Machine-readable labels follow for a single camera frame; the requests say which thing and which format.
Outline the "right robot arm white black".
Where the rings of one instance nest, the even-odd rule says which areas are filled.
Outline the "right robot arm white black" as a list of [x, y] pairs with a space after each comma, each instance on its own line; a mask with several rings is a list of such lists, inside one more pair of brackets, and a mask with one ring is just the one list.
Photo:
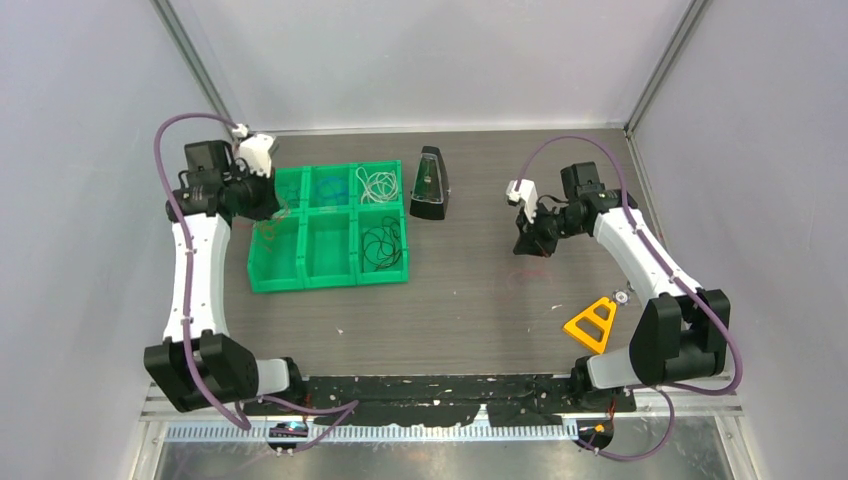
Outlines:
[[637, 203], [609, 189], [594, 163], [562, 169], [565, 200], [547, 208], [533, 181], [512, 180], [506, 201], [519, 209], [516, 255], [551, 256], [559, 240], [594, 238], [616, 261], [643, 312], [628, 345], [575, 362], [567, 383], [574, 403], [596, 410], [612, 393], [643, 385], [681, 385], [724, 370], [730, 301], [706, 290], [671, 259], [646, 226]]

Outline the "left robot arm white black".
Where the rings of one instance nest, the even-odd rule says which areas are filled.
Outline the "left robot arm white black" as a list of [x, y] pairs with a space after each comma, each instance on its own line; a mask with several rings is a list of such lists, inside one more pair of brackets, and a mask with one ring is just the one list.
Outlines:
[[172, 305], [161, 342], [143, 355], [146, 371], [179, 412], [260, 395], [284, 414], [305, 405], [307, 389], [292, 360], [257, 359], [231, 338], [224, 312], [234, 219], [265, 221], [281, 208], [275, 148], [267, 134], [250, 135], [237, 146], [212, 140], [184, 147], [187, 166], [166, 201], [175, 244]]

